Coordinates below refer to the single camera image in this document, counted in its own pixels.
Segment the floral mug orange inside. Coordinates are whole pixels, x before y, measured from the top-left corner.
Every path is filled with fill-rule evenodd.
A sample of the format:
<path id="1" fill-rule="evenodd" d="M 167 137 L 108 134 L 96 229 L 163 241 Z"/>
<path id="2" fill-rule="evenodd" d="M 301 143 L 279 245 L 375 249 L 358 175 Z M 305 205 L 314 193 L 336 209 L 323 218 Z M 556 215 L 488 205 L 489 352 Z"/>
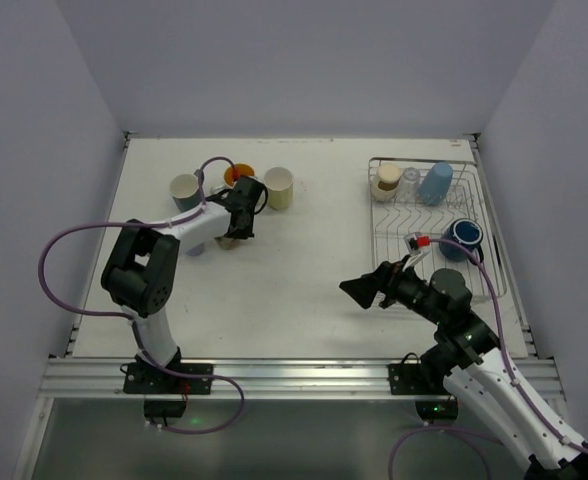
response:
<path id="1" fill-rule="evenodd" d="M 228 167 L 223 174 L 223 181 L 219 185 L 215 185 L 210 189 L 211 194 L 218 193 L 225 189 L 232 189 L 242 176 L 254 177 L 254 169 L 245 163 L 236 163 L 231 167 Z"/>

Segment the pale yellow mug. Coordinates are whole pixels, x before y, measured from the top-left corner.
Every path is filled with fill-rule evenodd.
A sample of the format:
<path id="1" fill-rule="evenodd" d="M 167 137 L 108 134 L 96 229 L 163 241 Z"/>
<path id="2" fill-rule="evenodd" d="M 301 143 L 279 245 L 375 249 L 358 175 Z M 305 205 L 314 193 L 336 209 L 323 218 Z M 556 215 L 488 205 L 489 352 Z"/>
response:
<path id="1" fill-rule="evenodd" d="M 268 191 L 268 205 L 278 211 L 288 209 L 293 201 L 293 174 L 284 167 L 273 167 L 263 180 Z"/>

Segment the grey teal mug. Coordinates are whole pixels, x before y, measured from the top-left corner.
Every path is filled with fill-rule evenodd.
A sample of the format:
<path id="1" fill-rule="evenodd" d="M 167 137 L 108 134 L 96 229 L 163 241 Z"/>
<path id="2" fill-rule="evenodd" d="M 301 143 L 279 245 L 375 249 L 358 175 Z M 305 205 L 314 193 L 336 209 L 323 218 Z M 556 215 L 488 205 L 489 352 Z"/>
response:
<path id="1" fill-rule="evenodd" d="M 199 182 L 194 174 L 176 176 L 170 182 L 169 192 L 180 212 L 192 210 L 200 203 Z"/>

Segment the lavender plastic cup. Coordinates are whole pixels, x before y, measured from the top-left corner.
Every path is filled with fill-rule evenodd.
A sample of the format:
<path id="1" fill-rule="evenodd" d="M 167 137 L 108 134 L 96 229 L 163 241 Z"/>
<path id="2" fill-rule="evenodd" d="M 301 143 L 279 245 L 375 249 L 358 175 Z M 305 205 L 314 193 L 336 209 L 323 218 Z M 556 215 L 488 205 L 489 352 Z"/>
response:
<path id="1" fill-rule="evenodd" d="M 197 257 L 200 256 L 204 253 L 205 251 L 205 244 L 204 243 L 200 243 L 196 246 L 194 246 L 193 248 L 189 249 L 187 251 L 187 255 L 190 257 Z"/>

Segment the dark blue mug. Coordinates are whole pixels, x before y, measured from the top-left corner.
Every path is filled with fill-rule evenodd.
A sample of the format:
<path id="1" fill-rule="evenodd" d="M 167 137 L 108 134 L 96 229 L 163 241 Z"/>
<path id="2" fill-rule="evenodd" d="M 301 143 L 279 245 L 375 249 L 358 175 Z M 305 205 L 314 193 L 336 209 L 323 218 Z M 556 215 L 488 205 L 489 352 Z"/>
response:
<path id="1" fill-rule="evenodd" d="M 461 218 L 455 220 L 447 227 L 441 236 L 441 242 L 438 243 L 438 248 L 447 260 L 463 262 L 468 260 L 468 256 L 460 248 L 455 247 L 455 244 L 461 245 L 483 263 L 483 239 L 484 231 L 477 222 L 471 219 Z"/>

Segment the cream tumbler brown band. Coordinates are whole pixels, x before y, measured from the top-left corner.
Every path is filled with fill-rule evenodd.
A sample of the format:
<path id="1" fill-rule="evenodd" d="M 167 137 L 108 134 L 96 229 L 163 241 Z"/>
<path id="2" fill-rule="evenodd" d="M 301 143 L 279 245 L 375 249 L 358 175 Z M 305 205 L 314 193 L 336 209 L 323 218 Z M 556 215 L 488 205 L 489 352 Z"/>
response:
<path id="1" fill-rule="evenodd" d="M 370 182 L 372 198 L 378 202 L 392 200 L 399 187 L 401 169 L 391 163 L 382 163 L 376 169 Z"/>

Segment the beige speckled cup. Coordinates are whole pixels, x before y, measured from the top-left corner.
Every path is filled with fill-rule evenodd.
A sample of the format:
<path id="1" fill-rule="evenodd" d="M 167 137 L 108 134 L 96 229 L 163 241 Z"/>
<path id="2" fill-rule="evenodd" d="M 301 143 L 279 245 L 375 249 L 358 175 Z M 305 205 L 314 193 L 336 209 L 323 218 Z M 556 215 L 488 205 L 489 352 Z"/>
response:
<path id="1" fill-rule="evenodd" d="M 232 250 L 239 246 L 240 241 L 238 239 L 218 237 L 216 239 L 218 247 L 222 250 Z"/>

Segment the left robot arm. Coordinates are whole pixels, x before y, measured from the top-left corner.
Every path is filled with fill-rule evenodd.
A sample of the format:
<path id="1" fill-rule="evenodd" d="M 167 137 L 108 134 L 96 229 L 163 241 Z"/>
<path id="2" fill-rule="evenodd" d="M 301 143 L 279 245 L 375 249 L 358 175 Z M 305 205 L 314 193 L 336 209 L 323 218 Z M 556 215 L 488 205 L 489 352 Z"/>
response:
<path id="1" fill-rule="evenodd" d="M 254 218 L 267 199 L 263 183 L 242 176 L 233 188 L 214 195 L 197 191 L 196 205 L 161 227 L 136 219 L 124 224 L 102 272 L 101 287 L 128 318 L 139 359 L 160 369 L 180 359 L 165 309 L 179 256 L 209 240 L 252 238 Z"/>

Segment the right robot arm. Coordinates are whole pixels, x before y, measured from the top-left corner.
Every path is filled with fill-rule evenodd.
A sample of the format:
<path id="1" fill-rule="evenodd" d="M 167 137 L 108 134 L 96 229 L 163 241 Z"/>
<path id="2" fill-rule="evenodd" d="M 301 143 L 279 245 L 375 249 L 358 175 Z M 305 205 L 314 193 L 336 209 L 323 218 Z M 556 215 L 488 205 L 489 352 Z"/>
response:
<path id="1" fill-rule="evenodd" d="M 423 376 L 462 401 L 509 451 L 527 479 L 588 479 L 588 440 L 543 400 L 472 310 L 472 293 L 456 270 L 421 279 L 403 261 L 345 280 L 340 289 L 362 308 L 383 297 L 436 327 L 435 346 L 419 361 Z"/>

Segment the clear glass cup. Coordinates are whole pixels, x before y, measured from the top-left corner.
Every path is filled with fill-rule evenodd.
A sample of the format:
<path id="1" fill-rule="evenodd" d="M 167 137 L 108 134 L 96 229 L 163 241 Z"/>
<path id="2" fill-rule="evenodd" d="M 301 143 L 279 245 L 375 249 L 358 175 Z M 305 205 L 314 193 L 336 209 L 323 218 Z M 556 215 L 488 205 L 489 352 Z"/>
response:
<path id="1" fill-rule="evenodd" d="M 421 182 L 421 173 L 413 167 L 405 168 L 402 172 L 397 199 L 405 203 L 414 202 L 416 193 Z"/>

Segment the light blue plastic cup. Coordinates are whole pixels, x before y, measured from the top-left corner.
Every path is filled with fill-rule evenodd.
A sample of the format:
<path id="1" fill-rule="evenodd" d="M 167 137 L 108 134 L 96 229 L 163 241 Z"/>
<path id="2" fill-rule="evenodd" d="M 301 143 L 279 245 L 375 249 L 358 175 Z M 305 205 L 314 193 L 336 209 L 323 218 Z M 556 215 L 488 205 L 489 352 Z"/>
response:
<path id="1" fill-rule="evenodd" d="M 428 206 L 440 205 L 446 198 L 452 179 L 453 168 L 449 163 L 435 163 L 418 188 L 418 200 Z"/>

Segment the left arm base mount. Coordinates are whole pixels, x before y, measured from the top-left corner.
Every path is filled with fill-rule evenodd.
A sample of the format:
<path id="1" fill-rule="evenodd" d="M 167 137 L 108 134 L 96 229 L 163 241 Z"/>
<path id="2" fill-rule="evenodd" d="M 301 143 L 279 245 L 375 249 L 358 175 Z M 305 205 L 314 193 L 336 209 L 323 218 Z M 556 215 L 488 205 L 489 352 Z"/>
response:
<path id="1" fill-rule="evenodd" d="M 124 374 L 123 392 L 129 395 L 179 395 L 180 400 L 145 400 L 143 415 L 146 420 L 169 426 L 176 423 L 186 412 L 190 394 L 209 395 L 212 380 L 209 375 L 214 367 L 209 363 L 183 363 L 177 353 L 167 369 L 180 374 L 195 375 L 183 378 L 164 373 L 145 360 L 136 357 L 132 362 L 122 364 Z"/>

